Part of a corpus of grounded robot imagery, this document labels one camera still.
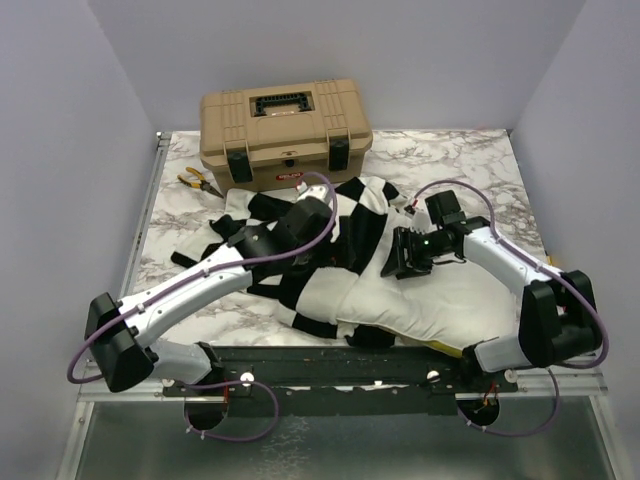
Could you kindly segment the white pillow yellow edge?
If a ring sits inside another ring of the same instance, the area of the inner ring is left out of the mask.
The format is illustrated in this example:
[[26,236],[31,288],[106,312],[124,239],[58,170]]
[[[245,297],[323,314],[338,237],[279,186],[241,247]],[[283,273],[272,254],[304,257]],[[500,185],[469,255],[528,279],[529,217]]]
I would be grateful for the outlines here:
[[517,330],[514,295],[473,263],[437,265],[423,277],[383,278],[393,229],[408,224],[389,210],[372,259],[337,307],[337,322],[382,327],[447,353]]

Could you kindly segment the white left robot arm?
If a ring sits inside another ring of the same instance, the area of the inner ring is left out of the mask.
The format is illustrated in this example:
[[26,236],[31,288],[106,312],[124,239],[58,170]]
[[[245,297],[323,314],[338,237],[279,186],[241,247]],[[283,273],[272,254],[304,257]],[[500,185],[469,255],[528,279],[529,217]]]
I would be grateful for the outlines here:
[[109,293],[89,305],[85,340],[112,393],[157,377],[189,384],[206,395],[220,385],[213,350],[161,341],[183,319],[222,297],[306,262],[329,240],[334,202],[307,197],[274,225],[240,228],[209,257],[145,292],[115,300]]

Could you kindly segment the black white checkered pillowcase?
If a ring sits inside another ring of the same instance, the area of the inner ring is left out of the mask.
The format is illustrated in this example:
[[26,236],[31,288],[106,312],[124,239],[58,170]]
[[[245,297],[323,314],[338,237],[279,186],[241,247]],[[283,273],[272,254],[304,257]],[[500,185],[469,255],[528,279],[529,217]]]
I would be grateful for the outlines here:
[[[275,301],[276,320],[318,338],[343,339],[352,347],[389,348],[399,313],[395,280],[383,278],[393,230],[405,221],[406,201],[379,177],[354,177],[335,189],[337,223],[332,234],[306,252],[306,263],[268,277],[248,293]],[[290,200],[232,189],[222,215],[206,221],[172,253],[190,268],[248,226],[273,226],[292,208]]]

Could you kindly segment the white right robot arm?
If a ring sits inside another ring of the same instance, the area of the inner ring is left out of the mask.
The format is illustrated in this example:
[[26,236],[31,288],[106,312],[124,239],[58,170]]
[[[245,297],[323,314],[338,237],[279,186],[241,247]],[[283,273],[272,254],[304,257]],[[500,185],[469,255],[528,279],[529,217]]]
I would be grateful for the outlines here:
[[467,389],[483,390],[499,371],[560,365],[605,345],[586,274],[538,262],[500,237],[488,219],[467,217],[451,190],[425,203],[414,216],[428,217],[434,230],[422,233],[416,224],[395,228],[382,276],[425,276],[437,258],[452,254],[483,268],[521,301],[515,333],[463,349],[459,378]]

